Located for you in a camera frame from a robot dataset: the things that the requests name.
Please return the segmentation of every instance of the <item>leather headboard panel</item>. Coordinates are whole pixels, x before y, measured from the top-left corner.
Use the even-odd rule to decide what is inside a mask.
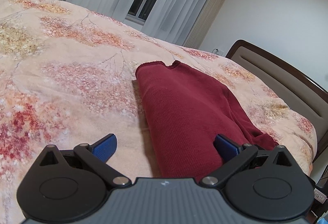
[[[243,40],[238,40],[235,45],[235,48],[232,47],[229,51],[227,58],[259,77],[292,110],[311,121],[317,133],[318,154],[320,154],[328,144],[328,93],[326,92],[325,96],[325,90],[318,84],[272,54]]]

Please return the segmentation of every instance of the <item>bedspread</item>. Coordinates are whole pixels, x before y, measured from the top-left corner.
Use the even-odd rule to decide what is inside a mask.
[[[109,165],[132,180],[160,176],[135,78],[155,60],[180,60],[225,84],[253,124],[310,173],[313,125],[235,62],[68,2],[0,0],[0,223],[22,221],[16,189],[50,143],[72,149],[112,132],[118,148]]]

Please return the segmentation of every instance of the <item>label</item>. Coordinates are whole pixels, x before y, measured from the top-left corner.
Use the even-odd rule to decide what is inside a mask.
[[[314,189],[314,198],[318,200],[321,204],[323,204],[327,200],[327,196],[318,189]]]

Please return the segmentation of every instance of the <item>wooden headboard frame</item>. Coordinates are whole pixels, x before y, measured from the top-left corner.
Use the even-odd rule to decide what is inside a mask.
[[[321,97],[326,103],[328,103],[328,92],[324,90],[320,85],[306,76],[304,73],[300,72],[298,69],[294,68],[292,65],[288,64],[287,62],[283,61],[282,59],[274,56],[273,54],[249,43],[244,40],[238,40],[234,45],[231,47],[229,52],[226,55],[226,58],[232,59],[233,55],[236,53],[239,47],[244,47],[249,49],[252,52],[257,53],[258,55],[264,57],[265,59],[271,61],[284,71],[290,73],[292,76],[297,78],[307,87],[309,87],[312,91],[314,91],[319,97]],[[328,146],[328,133],[321,138],[318,142],[318,150],[314,160],[326,149]]]

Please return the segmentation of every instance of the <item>ribbed fabric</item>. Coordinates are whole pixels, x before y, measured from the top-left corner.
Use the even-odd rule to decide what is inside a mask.
[[[236,143],[272,150],[276,142],[257,129],[231,91],[216,79],[175,61],[136,70],[142,105],[163,177],[197,181],[223,164],[213,146],[222,133]]]

